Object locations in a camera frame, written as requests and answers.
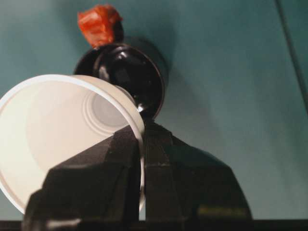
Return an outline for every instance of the black plastic cup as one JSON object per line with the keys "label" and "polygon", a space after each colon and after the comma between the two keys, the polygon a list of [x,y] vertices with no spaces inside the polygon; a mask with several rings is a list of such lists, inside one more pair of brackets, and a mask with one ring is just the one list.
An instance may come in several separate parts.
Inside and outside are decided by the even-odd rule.
{"label": "black plastic cup", "polygon": [[89,50],[78,62],[75,75],[100,78],[125,89],[143,118],[155,118],[164,101],[167,65],[149,42],[138,38]]}

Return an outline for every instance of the black plastic part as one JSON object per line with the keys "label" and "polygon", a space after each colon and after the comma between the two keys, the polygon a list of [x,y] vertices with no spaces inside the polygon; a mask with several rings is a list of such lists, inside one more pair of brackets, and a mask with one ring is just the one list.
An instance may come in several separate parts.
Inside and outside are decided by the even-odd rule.
{"label": "black plastic part", "polygon": [[227,165],[152,121],[145,131],[147,230],[217,230],[239,221],[251,228],[248,203]]}
{"label": "black plastic part", "polygon": [[139,219],[140,174],[138,142],[126,127],[48,172],[23,231],[121,230]]}
{"label": "black plastic part", "polygon": [[75,75],[89,75],[124,88],[143,118],[159,113],[167,85],[167,66],[157,49],[136,38],[90,50],[78,62]]}

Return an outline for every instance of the teal background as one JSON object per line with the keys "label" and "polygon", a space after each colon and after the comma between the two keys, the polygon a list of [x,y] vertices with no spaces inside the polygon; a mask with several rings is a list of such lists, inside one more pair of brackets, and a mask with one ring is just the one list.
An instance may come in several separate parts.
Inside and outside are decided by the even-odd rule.
{"label": "teal background", "polygon": [[[106,2],[2,0],[0,96],[29,77],[71,74],[90,48],[77,12],[97,3]],[[155,44],[170,67],[156,121],[230,165],[254,218],[307,218],[308,117],[275,2],[109,3],[123,16],[125,33]],[[282,6],[308,83],[308,2]],[[6,219],[22,215],[0,192]]]}

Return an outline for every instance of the red-orange object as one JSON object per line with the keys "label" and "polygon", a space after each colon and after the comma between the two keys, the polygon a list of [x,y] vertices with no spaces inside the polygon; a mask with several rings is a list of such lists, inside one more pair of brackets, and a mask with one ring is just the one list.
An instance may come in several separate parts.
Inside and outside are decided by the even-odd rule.
{"label": "red-orange object", "polygon": [[79,28],[92,47],[113,42],[113,26],[118,21],[122,21],[122,18],[111,5],[96,5],[88,11],[78,13]]}

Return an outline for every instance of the white plastic cup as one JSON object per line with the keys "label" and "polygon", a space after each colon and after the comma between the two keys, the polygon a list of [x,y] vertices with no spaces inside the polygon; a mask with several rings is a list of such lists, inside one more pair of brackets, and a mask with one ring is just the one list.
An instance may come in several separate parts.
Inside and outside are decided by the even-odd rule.
{"label": "white plastic cup", "polygon": [[[0,100],[0,188],[22,213],[50,168],[130,125],[143,153],[143,120],[123,89],[90,76],[43,75]],[[144,187],[141,158],[141,194]]]}

